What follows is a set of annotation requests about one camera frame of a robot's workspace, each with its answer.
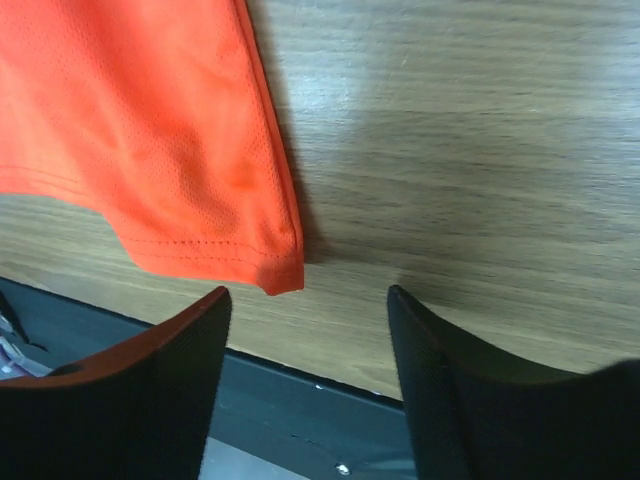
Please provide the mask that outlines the orange t shirt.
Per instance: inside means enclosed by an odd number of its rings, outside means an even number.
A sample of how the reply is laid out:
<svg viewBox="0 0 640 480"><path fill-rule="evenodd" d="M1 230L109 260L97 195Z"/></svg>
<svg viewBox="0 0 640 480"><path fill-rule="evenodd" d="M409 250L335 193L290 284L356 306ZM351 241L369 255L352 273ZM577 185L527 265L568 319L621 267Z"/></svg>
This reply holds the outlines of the orange t shirt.
<svg viewBox="0 0 640 480"><path fill-rule="evenodd" d="M154 274L304 285L243 1L3 2L1 189L100 213Z"/></svg>

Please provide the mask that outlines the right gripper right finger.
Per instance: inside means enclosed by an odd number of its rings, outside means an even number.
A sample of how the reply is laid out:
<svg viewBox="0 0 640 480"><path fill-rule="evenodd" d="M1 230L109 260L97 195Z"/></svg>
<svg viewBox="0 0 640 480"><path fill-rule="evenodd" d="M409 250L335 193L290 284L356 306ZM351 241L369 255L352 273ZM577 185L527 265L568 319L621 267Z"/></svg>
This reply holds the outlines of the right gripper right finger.
<svg viewBox="0 0 640 480"><path fill-rule="evenodd" d="M400 286L388 323L422 479L635 479L639 363L579 374L507 352Z"/></svg>

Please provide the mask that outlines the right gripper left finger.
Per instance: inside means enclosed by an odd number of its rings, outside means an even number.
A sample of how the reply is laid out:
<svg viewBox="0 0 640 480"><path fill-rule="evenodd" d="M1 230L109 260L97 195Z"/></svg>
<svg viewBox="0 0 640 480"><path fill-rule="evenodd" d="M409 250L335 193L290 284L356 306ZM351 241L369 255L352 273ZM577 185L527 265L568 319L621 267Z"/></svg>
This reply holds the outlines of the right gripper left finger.
<svg viewBox="0 0 640 480"><path fill-rule="evenodd" d="M2 478L198 478L231 311L219 287L47 376L2 381Z"/></svg>

